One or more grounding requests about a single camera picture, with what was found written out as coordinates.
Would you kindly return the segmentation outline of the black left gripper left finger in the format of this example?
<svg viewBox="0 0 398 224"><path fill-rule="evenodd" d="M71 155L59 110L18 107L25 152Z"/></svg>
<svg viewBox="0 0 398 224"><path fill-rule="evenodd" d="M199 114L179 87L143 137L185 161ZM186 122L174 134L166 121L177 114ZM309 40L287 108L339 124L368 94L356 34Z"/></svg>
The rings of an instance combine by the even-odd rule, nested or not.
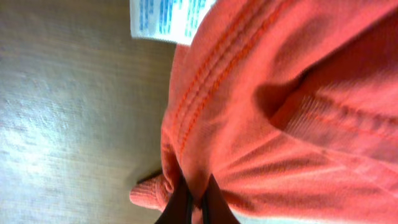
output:
<svg viewBox="0 0 398 224"><path fill-rule="evenodd" d="M193 197L184 178L180 179L165 210L155 224L191 224Z"/></svg>

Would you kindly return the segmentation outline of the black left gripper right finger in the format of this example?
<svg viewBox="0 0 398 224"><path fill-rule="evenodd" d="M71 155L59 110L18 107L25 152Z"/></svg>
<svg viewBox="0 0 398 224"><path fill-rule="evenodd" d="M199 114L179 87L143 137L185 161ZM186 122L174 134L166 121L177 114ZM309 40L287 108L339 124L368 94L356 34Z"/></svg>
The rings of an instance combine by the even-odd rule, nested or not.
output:
<svg viewBox="0 0 398 224"><path fill-rule="evenodd" d="M239 224L223 198L214 175L210 175L201 208L204 224Z"/></svg>

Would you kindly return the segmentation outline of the orange printed t-shirt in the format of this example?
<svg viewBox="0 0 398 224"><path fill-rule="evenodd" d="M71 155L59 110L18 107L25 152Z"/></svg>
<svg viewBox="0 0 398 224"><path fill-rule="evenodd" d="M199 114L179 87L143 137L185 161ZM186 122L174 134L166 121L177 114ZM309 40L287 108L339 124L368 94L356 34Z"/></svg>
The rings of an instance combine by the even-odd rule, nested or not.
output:
<svg viewBox="0 0 398 224"><path fill-rule="evenodd" d="M220 189L234 213L397 222L397 2L140 1L177 43L162 173L130 201L164 211L181 182Z"/></svg>

